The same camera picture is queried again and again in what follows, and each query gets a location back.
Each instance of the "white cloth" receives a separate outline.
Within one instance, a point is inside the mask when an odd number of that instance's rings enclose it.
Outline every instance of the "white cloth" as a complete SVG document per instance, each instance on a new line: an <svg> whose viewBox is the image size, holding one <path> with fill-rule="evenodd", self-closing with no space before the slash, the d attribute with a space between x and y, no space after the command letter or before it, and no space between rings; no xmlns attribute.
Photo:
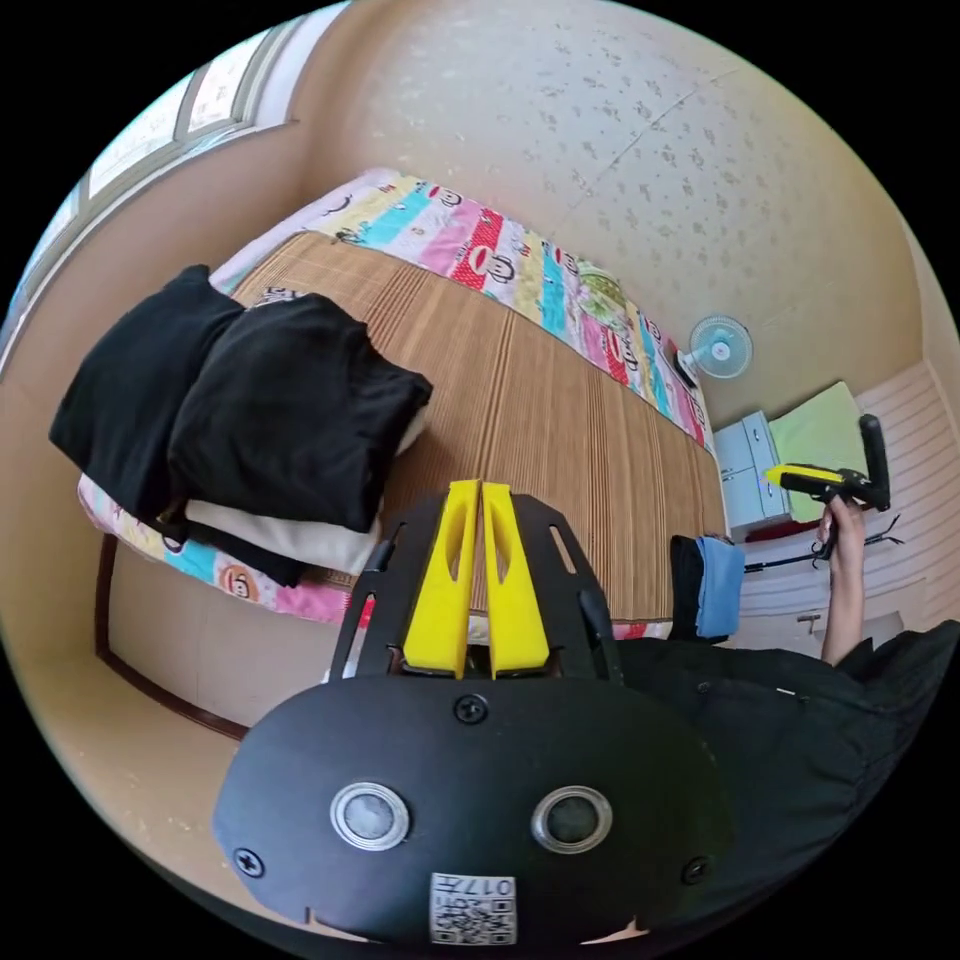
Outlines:
<svg viewBox="0 0 960 960"><path fill-rule="evenodd" d="M426 408L423 408L410 422L397 448L398 456L408 450L423 432L426 415ZM367 533L358 533L330 523L260 517L205 500L188 500L185 511L188 520L222 530L263 550L352 576L363 572L380 540L379 517Z"/></svg>

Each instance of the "blue towel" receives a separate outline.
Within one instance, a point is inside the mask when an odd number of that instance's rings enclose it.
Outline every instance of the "blue towel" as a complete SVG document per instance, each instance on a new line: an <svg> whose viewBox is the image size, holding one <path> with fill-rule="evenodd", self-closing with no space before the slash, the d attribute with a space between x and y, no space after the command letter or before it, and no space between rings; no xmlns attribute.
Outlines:
<svg viewBox="0 0 960 960"><path fill-rule="evenodd" d="M746 554L713 537L697 537L697 547L703 557L697 635L704 639L733 636L740 626Z"/></svg>

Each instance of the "bamboo mat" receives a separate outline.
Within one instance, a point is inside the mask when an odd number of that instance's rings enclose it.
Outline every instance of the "bamboo mat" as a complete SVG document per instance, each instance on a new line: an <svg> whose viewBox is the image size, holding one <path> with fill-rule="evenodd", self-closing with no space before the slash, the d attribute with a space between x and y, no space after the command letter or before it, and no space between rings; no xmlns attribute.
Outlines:
<svg viewBox="0 0 960 960"><path fill-rule="evenodd" d="M724 530L716 463L682 430L520 314L387 254L298 234L234 296L249 306L268 287L330 297L387 359L433 383L426 430L391 473L386 522L453 480L508 483L567 517L615 620L672 615L670 537Z"/></svg>

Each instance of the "white fan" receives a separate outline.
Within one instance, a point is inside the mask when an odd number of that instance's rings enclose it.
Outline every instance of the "white fan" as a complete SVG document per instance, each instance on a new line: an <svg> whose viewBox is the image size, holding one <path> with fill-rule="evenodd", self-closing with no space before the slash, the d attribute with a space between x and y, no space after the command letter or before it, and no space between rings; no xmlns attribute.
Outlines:
<svg viewBox="0 0 960 960"><path fill-rule="evenodd" d="M690 352L677 351L675 363L680 375L697 386L697 370L711 377L731 380L739 377L753 359L753 341L747 328L732 317L714 314L701 320L690 335Z"/></svg>

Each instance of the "speckled wallpaper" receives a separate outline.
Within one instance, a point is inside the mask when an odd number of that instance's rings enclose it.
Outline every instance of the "speckled wallpaper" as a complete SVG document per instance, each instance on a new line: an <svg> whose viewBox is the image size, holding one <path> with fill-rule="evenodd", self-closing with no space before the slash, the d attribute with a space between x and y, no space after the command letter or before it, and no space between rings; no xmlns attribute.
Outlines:
<svg viewBox="0 0 960 960"><path fill-rule="evenodd" d="M895 207L746 61L606 0L381 6L318 126L311 193L394 166L592 259L679 342L709 313L738 318L755 360L706 385L718 426L920 359Z"/></svg>

